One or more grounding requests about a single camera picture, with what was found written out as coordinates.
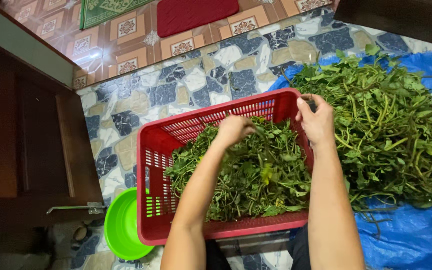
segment metal latch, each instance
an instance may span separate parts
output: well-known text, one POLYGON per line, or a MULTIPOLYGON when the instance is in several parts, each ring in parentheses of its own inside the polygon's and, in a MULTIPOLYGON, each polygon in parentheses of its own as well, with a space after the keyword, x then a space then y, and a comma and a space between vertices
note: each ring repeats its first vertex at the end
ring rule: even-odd
POLYGON ((103 205, 100 202, 88 202, 87 206, 53 206, 47 212, 46 215, 49 215, 51 211, 58 209, 87 209, 90 214, 103 214, 106 205, 103 205))

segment tiled floor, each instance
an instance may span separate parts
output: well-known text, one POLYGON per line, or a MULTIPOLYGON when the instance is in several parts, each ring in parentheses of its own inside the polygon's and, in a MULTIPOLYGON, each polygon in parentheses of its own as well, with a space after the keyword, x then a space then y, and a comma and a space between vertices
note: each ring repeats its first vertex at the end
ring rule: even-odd
MULTIPOLYGON (((143 124, 265 92, 282 69, 315 62, 318 51, 322 58, 336 49, 359 54, 370 43, 397 54, 432 51, 431 43, 334 21, 332 11, 322 8, 79 90, 105 203, 136 186, 135 138, 143 124)), ((101 224, 90 231, 76 243, 74 257, 58 260, 54 270, 159 269, 162 246, 125 261, 109 250, 101 224)), ((286 242, 294 232, 223 239, 219 245, 233 270, 289 270, 286 242)))
POLYGON ((157 34, 158 2, 85 30, 79 30, 81 0, 4 0, 0 6, 78 64, 74 71, 77 89, 327 5, 331 0, 238 0, 239 13, 165 38, 157 34))

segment person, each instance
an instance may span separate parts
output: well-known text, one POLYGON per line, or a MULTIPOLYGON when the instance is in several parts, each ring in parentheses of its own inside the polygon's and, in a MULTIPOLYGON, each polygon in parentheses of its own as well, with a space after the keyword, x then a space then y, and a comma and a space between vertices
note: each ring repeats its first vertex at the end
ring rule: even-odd
MULTIPOLYGON (((291 269, 365 269, 336 150, 333 108, 322 97, 311 94, 299 97, 297 107, 296 121, 301 123, 309 139, 314 166, 308 223, 298 231, 299 236, 288 249, 293 257, 291 269), (315 113, 308 100, 314 100, 315 113)), ((203 224, 225 150, 254 131, 251 120, 241 116, 230 115, 221 122, 181 196, 161 259, 161 270, 231 269, 215 247, 216 243, 205 242, 203 224)))

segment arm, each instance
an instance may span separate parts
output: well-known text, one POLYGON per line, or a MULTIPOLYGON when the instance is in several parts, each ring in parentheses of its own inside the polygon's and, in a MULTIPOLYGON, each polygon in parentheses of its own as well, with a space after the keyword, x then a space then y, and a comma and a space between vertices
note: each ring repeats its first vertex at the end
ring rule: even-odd
POLYGON ((297 121, 314 151, 314 167, 309 199, 308 241, 311 268, 365 269, 363 249, 356 221, 343 180, 334 138, 333 108, 318 95, 313 98, 317 110, 297 99, 297 121))
POLYGON ((225 150, 254 132, 251 120, 230 115, 219 125, 211 146, 191 175, 177 206, 161 259, 161 270, 205 269, 203 223, 214 195, 225 150))

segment hand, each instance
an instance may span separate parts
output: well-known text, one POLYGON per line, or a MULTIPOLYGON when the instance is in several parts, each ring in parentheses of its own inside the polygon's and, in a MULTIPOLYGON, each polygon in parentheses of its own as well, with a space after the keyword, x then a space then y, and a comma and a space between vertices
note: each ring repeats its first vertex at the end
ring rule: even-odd
POLYGON ((251 133, 255 132, 255 124, 246 117, 229 115, 220 124, 213 144, 221 145, 225 149, 239 143, 251 133))
POLYGON ((335 144, 333 107, 322 97, 313 94, 304 94, 297 99, 296 121, 301 122, 306 136, 308 136, 311 148, 331 147, 335 144), (314 100, 317 109, 313 113, 305 100, 314 100))

